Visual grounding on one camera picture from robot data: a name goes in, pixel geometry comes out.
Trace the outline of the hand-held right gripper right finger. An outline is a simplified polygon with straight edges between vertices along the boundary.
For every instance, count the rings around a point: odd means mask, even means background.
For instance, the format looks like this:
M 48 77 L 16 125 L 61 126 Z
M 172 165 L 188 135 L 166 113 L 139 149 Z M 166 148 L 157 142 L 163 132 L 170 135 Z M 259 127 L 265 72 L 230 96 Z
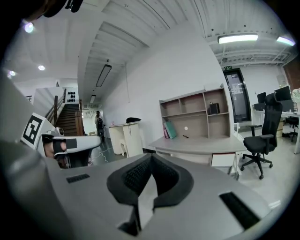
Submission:
M 154 154 L 158 196 L 147 240 L 225 240 L 251 231 L 270 213 L 250 188 L 209 166 Z

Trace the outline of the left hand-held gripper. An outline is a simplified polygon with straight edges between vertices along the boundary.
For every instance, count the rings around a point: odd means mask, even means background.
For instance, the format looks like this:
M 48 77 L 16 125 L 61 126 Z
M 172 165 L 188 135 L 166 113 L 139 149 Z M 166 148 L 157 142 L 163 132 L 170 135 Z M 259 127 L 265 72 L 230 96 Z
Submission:
M 54 140 L 66 142 L 66 152 L 75 153 L 84 150 L 91 150 L 101 144 L 98 136 L 64 136 L 60 127 L 54 127 L 47 118 L 33 113 L 21 136 L 21 142 L 36 150 L 41 156 L 45 156 L 44 145 Z M 70 168 L 70 161 L 67 153 L 54 158 L 60 168 Z

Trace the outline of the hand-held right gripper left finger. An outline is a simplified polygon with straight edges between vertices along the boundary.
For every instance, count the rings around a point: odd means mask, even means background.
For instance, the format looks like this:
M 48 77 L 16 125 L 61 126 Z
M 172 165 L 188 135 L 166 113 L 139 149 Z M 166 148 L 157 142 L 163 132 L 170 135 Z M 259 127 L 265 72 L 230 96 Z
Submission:
M 140 227 L 138 198 L 149 178 L 149 155 L 62 170 L 50 162 L 58 205 L 53 233 L 63 240 L 150 240 Z

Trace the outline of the person's left hand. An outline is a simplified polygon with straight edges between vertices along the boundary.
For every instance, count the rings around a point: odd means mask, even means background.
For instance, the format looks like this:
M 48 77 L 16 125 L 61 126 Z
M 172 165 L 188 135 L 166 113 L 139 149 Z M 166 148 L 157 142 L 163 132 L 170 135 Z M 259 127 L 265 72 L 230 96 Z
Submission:
M 67 149 L 66 142 L 54 140 L 44 145 L 45 156 L 56 158 L 58 155 L 65 154 Z

